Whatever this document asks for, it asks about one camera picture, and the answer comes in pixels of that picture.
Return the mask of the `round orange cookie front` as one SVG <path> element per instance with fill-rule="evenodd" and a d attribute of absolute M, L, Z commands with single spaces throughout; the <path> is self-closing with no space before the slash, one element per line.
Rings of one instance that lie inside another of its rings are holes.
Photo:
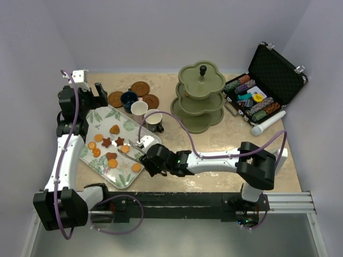
<path fill-rule="evenodd" d="M 139 172 L 141 170 L 141 165 L 139 163 L 135 163 L 131 167 L 133 172 Z"/>

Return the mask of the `round orange cookie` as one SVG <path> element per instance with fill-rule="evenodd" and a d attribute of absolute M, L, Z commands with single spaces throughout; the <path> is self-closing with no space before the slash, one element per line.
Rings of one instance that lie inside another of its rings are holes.
<path fill-rule="evenodd" d="M 141 165 L 139 163 L 135 163 L 131 167 L 133 172 L 139 172 L 141 170 Z"/>
<path fill-rule="evenodd" d="M 110 160 L 108 161 L 108 166 L 109 166 L 111 169 L 116 168 L 117 165 L 118 165 L 118 163 L 117 163 L 116 159 L 110 159 Z"/>
<path fill-rule="evenodd" d="M 101 142 L 103 140 L 103 135 L 102 134 L 96 134 L 94 136 L 94 141 L 95 142 Z"/>

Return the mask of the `metal tongs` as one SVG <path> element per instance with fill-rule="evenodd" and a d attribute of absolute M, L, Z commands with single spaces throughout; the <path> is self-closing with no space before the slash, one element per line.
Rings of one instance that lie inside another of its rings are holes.
<path fill-rule="evenodd" d="M 129 143 L 124 143 L 123 145 L 129 145 L 130 151 L 128 153 L 123 153 L 121 151 L 121 146 L 117 146 L 117 152 L 129 160 L 141 164 L 140 158 L 143 157 L 145 153 L 135 143 L 133 143 L 130 140 Z"/>

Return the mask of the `heart cookie light brown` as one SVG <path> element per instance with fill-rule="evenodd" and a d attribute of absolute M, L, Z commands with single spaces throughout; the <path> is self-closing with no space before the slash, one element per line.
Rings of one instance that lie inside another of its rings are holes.
<path fill-rule="evenodd" d="M 110 130 L 109 130 L 110 134 L 119 134 L 120 133 L 120 128 L 118 125 L 113 125 Z"/>

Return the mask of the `orange flower cookie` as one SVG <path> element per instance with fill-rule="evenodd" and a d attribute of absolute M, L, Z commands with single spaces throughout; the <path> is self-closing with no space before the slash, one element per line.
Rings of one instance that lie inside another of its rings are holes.
<path fill-rule="evenodd" d="M 123 153 L 128 153 L 130 151 L 130 146 L 129 145 L 122 145 L 121 146 L 121 151 Z"/>

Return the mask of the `dark star cookie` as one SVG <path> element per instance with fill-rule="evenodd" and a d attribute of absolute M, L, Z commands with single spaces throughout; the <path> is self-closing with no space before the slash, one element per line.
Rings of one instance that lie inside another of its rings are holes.
<path fill-rule="evenodd" d="M 118 137 L 114 142 L 116 146 L 122 146 L 124 144 L 124 138 Z"/>
<path fill-rule="evenodd" d="M 102 142 L 101 145 L 104 146 L 104 147 L 106 147 L 106 148 L 108 148 L 108 147 L 111 145 L 111 139 L 110 139 L 110 137 L 108 137 L 108 138 L 103 138 L 103 142 Z"/>

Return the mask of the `leaf pattern serving tray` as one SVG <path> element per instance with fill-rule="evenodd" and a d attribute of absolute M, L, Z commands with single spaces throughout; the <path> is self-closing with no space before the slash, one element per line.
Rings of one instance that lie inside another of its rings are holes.
<path fill-rule="evenodd" d="M 143 153 L 131 143 L 137 144 L 138 139 L 161 143 L 161 139 L 144 127 L 139 134 L 139 124 L 111 106 L 89 111 L 86 120 L 88 132 L 80 159 L 116 188 L 128 188 L 144 169 L 138 163 Z"/>

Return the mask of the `dark heart cookie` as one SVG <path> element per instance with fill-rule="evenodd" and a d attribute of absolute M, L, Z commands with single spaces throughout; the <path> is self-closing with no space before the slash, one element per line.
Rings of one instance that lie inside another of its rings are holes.
<path fill-rule="evenodd" d="M 107 160 L 115 160 L 116 158 L 117 158 L 117 154 L 116 153 L 110 153 L 110 152 L 108 152 L 107 154 L 106 154 L 106 158 L 107 158 Z"/>

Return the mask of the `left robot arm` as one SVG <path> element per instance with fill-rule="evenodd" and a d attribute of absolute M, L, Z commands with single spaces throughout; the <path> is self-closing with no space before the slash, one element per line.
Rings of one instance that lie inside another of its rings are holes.
<path fill-rule="evenodd" d="M 103 183 L 76 191 L 78 161 L 88 132 L 86 116 L 89 111 L 108 105 L 108 94 L 102 85 L 96 83 L 95 88 L 98 96 L 94 96 L 91 89 L 74 90 L 69 85 L 58 93 L 61 110 L 57 115 L 56 159 L 48 183 L 33 198 L 35 210 L 47 231 L 84 226 L 94 206 L 105 210 L 111 204 Z"/>

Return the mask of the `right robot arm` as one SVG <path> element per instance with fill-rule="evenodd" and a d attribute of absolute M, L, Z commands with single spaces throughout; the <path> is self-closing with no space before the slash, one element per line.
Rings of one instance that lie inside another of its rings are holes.
<path fill-rule="evenodd" d="M 139 161 L 152 177 L 166 172 L 178 177 L 213 171 L 236 173 L 245 181 L 239 205 L 244 210 L 251 210 L 263 191 L 274 189 L 277 158 L 250 142 L 242 142 L 239 148 L 226 152 L 198 154 L 190 150 L 174 153 L 156 143 Z"/>

